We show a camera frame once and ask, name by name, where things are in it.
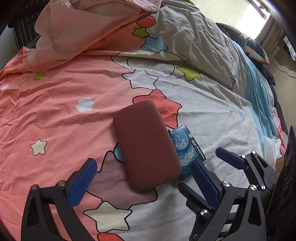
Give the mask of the white bed headboard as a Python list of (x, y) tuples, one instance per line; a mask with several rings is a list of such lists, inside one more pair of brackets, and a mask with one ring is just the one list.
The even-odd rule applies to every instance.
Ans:
[(295, 126), (295, 61), (279, 46), (269, 55), (267, 66), (275, 79), (275, 92), (287, 128)]

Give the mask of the patterned dark pillow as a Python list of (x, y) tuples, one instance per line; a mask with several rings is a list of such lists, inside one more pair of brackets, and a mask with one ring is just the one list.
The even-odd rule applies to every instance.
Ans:
[(269, 65), (268, 56), (258, 42), (230, 25), (223, 23), (216, 23), (216, 25), (225, 35), (236, 42), (250, 59)]

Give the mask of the cardboard box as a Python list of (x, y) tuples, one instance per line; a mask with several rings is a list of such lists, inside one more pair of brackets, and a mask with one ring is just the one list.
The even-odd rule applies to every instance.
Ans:
[(276, 163), (275, 163), (275, 170), (276, 172), (279, 174), (283, 168), (285, 164), (285, 158), (284, 157), (280, 157), (276, 160)]

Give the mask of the brown zip case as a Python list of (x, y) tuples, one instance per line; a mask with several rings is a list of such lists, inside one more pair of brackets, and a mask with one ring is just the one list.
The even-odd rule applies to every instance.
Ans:
[(148, 190), (179, 178), (182, 168), (176, 149), (152, 101), (119, 110), (113, 126), (134, 188)]

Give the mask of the black striped suitcase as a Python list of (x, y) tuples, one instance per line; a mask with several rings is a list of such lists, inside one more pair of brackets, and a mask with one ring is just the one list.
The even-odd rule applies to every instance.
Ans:
[(20, 19), (13, 21), (13, 32), (17, 48), (22, 47), (29, 49), (36, 48), (37, 41), (41, 37), (35, 30), (35, 23), (40, 13), (29, 16), (22, 16)]

